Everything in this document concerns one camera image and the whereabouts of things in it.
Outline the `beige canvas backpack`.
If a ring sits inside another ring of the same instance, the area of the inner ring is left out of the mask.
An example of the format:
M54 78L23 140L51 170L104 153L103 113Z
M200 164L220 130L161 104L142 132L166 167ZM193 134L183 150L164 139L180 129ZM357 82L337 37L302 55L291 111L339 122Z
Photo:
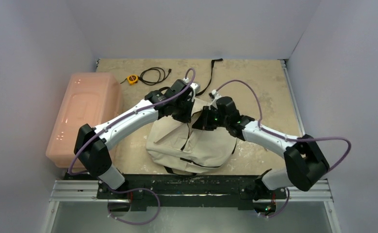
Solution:
M234 154L237 139L224 128L214 131L193 129L193 124L209 103L195 98L191 122L183 124L171 117L155 121L147 138L146 151L167 173L196 175L221 168Z

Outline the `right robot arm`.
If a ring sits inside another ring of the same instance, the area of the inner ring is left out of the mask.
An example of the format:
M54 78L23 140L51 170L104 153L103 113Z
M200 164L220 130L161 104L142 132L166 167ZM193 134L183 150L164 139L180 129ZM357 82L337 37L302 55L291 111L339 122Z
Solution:
M255 180L256 193L263 198L275 189L289 186L308 191L330 169L313 137L271 132L254 118L240 114L231 97L221 97L204 106L192 127L204 131L225 128L231 136L260 145L283 158L284 169L269 169Z

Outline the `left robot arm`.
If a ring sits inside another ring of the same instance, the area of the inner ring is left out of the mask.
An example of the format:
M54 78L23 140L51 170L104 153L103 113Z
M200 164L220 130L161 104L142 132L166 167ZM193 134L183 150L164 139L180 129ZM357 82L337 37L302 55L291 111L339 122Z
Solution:
M79 128L74 153L92 177L109 187L109 193L120 199L126 196L128 186L123 174L114 166L109 151L124 138L163 117L177 117L187 123L200 86L186 80L176 80L170 87L150 91L134 107L119 116L91 127Z

